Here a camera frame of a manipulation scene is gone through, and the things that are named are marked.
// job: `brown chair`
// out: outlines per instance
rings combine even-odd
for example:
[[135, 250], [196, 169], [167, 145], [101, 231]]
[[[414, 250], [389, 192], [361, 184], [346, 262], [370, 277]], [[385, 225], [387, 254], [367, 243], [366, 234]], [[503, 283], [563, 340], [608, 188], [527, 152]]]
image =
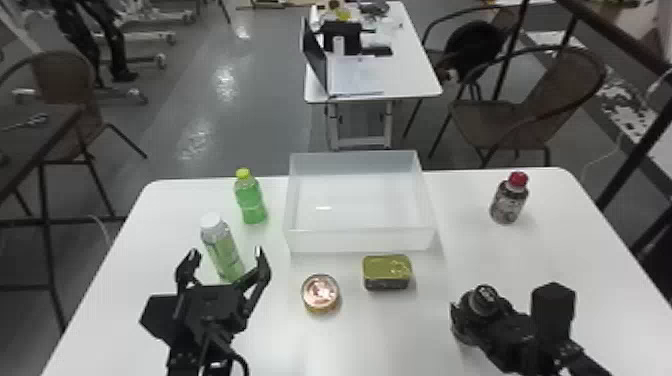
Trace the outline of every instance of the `brown chair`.
[[[437, 25], [466, 14], [492, 10], [496, 10], [497, 13], [489, 25], [484, 21], [472, 21], [455, 30], [446, 41], [443, 50], [426, 47], [427, 39], [429, 39], [432, 29]], [[504, 46], [504, 42], [506, 42], [511, 35], [517, 22], [518, 16], [514, 14], [509, 7], [502, 5], [488, 5], [462, 9], [432, 21], [422, 35], [422, 45], [425, 46], [425, 53], [432, 64], [432, 68], [434, 69], [434, 73], [436, 74], [439, 83], [443, 85], [451, 78], [448, 73], [451, 69], [457, 69], [459, 75], [458, 82], [462, 82], [466, 74], [473, 68], [494, 59]], [[494, 26], [494, 32], [489, 30], [493, 29], [492, 27], [484, 29], [483, 26]], [[481, 86], [478, 84], [478, 79], [482, 74], [483, 73], [475, 76], [472, 82], [467, 85], [471, 99], [483, 99]], [[411, 126], [420, 110], [422, 101], [422, 99], [418, 100], [411, 112], [408, 124], [404, 130], [404, 138], [408, 136], [408, 132], [411, 130]]]
[[[9, 67], [0, 76], [0, 86], [24, 66], [30, 66], [37, 90], [45, 103], [81, 104], [83, 106], [83, 113], [77, 123], [76, 129], [66, 135], [54, 147], [48, 156], [48, 161], [45, 161], [44, 164], [87, 165], [109, 214], [114, 216], [112, 204], [103, 189], [102, 182], [92, 163], [93, 156], [88, 152], [82, 155], [79, 137], [81, 137], [84, 145], [88, 146], [105, 129], [109, 128], [135, 152], [140, 154], [142, 158], [147, 158], [147, 154], [121, 132], [119, 128], [103, 120], [94, 94], [95, 74], [85, 57], [72, 51], [47, 51], [29, 56]], [[75, 160], [79, 156], [84, 157], [84, 162]], [[26, 214], [29, 214], [30, 211], [24, 206], [25, 202], [20, 198], [20, 195], [17, 198], [24, 207]]]
[[[521, 55], [555, 52], [552, 65], [522, 103], [508, 101], [461, 100], [473, 77], [493, 65]], [[546, 143], [576, 110], [602, 87], [606, 77], [604, 63], [583, 48], [537, 46], [525, 48], [474, 68], [465, 78], [451, 111], [434, 141], [431, 158], [451, 118], [464, 139], [481, 158], [484, 168], [500, 149], [543, 150], [544, 165], [550, 166], [551, 152]]]

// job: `red cap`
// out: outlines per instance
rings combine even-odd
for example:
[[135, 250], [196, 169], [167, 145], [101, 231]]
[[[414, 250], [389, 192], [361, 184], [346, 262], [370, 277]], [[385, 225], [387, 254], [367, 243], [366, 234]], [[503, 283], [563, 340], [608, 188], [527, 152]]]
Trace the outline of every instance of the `red cap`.
[[514, 171], [509, 175], [509, 184], [514, 187], [524, 187], [527, 184], [527, 175], [522, 171]]

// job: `gray floor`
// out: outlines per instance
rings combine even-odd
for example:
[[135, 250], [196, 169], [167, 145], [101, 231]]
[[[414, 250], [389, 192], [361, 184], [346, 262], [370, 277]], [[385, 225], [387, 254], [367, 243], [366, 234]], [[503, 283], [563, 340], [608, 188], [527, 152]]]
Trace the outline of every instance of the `gray floor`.
[[[437, 15], [473, 4], [473, 0], [406, 2], [420, 32]], [[320, 109], [303, 102], [305, 63], [298, 51], [297, 32], [299, 18], [306, 12], [305, 8], [232, 12], [234, 21], [229, 26], [221, 11], [210, 4], [196, 24], [173, 27], [179, 33], [176, 46], [129, 48], [130, 55], [163, 50], [168, 54], [169, 68], [159, 71], [151, 65], [137, 67], [142, 76], [136, 86], [150, 97], [149, 105], [137, 106], [125, 101], [104, 104], [106, 119], [117, 124], [150, 155], [149, 160], [140, 159], [112, 134], [104, 134], [94, 144], [92, 151], [97, 156], [99, 171], [120, 213], [128, 212], [143, 186], [156, 179], [230, 176], [241, 165], [250, 167], [257, 175], [286, 174], [290, 153], [326, 150]], [[539, 25], [526, 25], [528, 29], [558, 30], [566, 22], [566, 15], [552, 7], [535, 12], [541, 21], [537, 22]], [[436, 38], [430, 43], [440, 46], [457, 24], [437, 29]], [[45, 48], [70, 48], [52, 22], [36, 20], [32, 32]], [[579, 32], [582, 40], [596, 39], [589, 30]], [[594, 48], [618, 54], [603, 41], [596, 43]], [[6, 52], [14, 60], [28, 53], [18, 45], [9, 46]], [[610, 65], [619, 67], [613, 62]], [[630, 75], [630, 65], [624, 66], [628, 68], [623, 74]], [[542, 72], [543, 67], [533, 57], [520, 60], [512, 66], [504, 96], [523, 98]], [[1, 101], [8, 100], [5, 95], [8, 88], [21, 79], [2, 88]], [[484, 77], [486, 92], [492, 81], [492, 74]], [[410, 136], [403, 141], [399, 135], [413, 103], [403, 102], [395, 109], [394, 146], [417, 149], [425, 169], [478, 165], [477, 156], [454, 127], [444, 135], [436, 156], [431, 161], [426, 157], [455, 89], [448, 86], [441, 98], [427, 101]], [[583, 111], [577, 112], [551, 143], [554, 164], [577, 176], [583, 165], [613, 146], [612, 140]], [[587, 192], [592, 196], [599, 194], [623, 160], [624, 155], [619, 153], [594, 167], [585, 182]], [[492, 166], [541, 163], [540, 153], [524, 153], [517, 161], [513, 161], [512, 154], [501, 153]], [[49, 177], [51, 207], [55, 213], [103, 213], [86, 171], [77, 167], [58, 168], [50, 171]], [[34, 179], [24, 183], [22, 191], [36, 207]], [[659, 215], [665, 202], [656, 188], [637, 174], [609, 208], [607, 217], [629, 243]], [[11, 200], [0, 208], [3, 217], [17, 213], [18, 208]], [[112, 235], [118, 230], [117, 226], [108, 228]], [[0, 243], [0, 283], [41, 281], [44, 261], [37, 230], [5, 231], [4, 235], [4, 246]], [[58, 287], [69, 317], [103, 261], [107, 246], [94, 225], [57, 228], [54, 238]], [[58, 341], [47, 295], [0, 295], [0, 323], [3, 374], [39, 374]]]

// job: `white plastic bin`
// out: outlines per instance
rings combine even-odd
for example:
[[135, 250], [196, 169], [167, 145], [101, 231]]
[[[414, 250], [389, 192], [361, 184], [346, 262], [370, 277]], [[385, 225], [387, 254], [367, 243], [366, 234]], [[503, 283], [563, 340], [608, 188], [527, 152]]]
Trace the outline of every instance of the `white plastic bin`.
[[293, 253], [426, 250], [436, 225], [417, 154], [292, 154], [284, 231]]

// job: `round tin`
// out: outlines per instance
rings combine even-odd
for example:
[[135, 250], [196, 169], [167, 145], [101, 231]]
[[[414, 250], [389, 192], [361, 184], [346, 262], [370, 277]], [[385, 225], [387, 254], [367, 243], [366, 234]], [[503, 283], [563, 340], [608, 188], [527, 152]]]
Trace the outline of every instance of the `round tin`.
[[330, 312], [338, 305], [340, 297], [338, 283], [328, 274], [313, 274], [301, 286], [301, 298], [309, 312]]

